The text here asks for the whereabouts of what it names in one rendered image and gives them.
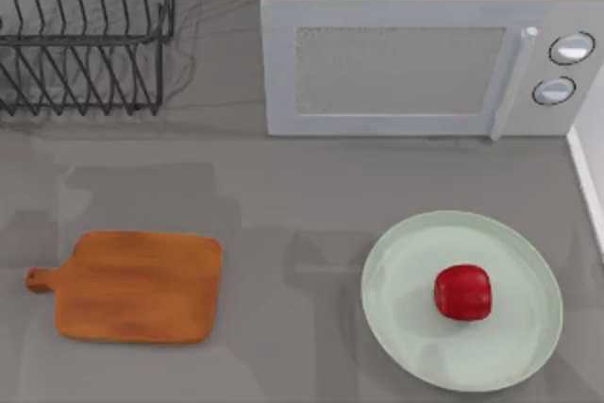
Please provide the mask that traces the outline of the pale microwave door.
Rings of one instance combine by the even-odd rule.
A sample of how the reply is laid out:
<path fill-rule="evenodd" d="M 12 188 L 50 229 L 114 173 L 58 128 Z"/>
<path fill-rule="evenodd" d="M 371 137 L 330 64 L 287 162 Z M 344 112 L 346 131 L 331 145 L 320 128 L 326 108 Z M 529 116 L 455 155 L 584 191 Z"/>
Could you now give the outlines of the pale microwave door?
<path fill-rule="evenodd" d="M 489 136 L 532 4 L 275 0 L 261 5 L 274 136 Z"/>

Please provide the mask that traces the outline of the pale green plate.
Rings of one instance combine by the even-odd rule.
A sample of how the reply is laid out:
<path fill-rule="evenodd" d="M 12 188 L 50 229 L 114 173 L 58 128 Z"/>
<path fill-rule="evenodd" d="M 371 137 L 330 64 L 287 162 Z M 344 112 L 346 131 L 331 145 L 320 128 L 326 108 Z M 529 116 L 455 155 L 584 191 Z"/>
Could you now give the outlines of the pale green plate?
<path fill-rule="evenodd" d="M 476 265 L 492 285 L 481 321 L 440 314 L 437 276 Z M 562 334 L 558 280 L 542 254 L 497 220 L 458 210 L 414 215 L 373 245 L 361 272 L 361 306 L 381 348 L 410 375 L 448 391 L 486 393 L 538 373 Z"/>

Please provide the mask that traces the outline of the wooden cutting board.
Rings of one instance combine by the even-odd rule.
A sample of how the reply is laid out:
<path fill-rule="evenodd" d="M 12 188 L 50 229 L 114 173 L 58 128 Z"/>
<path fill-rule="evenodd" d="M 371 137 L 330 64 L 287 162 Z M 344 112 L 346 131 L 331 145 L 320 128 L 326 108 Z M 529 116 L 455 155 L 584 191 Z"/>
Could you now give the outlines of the wooden cutting board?
<path fill-rule="evenodd" d="M 210 237 L 93 230 L 57 268 L 32 267 L 25 286 L 55 296 L 62 336 L 95 342 L 195 344 L 210 336 L 223 249 Z"/>

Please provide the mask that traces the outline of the red bell pepper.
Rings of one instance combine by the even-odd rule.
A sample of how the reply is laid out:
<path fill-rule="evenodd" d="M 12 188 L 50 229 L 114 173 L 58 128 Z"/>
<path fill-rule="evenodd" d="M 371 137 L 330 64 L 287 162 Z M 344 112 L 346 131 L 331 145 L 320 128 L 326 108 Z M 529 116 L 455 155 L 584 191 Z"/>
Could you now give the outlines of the red bell pepper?
<path fill-rule="evenodd" d="M 436 276 L 433 298 L 438 312 L 448 319 L 480 321 L 492 311 L 491 280 L 477 265 L 449 266 Z"/>

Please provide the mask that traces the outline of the small grey microwave knob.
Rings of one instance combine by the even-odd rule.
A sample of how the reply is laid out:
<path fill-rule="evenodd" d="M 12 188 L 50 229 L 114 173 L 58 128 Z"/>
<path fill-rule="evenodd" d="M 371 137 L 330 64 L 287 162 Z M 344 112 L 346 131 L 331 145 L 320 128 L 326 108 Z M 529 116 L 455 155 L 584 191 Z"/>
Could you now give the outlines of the small grey microwave knob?
<path fill-rule="evenodd" d="M 576 88 L 575 81 L 566 76 L 543 80 L 535 86 L 532 98 L 541 106 L 556 106 L 569 100 Z"/>

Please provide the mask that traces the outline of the large grey microwave knob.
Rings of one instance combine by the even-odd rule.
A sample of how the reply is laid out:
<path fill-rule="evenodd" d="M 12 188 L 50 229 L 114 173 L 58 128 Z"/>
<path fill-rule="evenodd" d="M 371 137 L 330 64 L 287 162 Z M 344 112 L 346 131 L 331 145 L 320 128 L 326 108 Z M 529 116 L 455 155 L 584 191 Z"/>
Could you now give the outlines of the large grey microwave knob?
<path fill-rule="evenodd" d="M 550 60 L 560 66 L 580 63 L 594 52 L 596 39 L 589 33 L 580 31 L 559 37 L 549 47 Z"/>

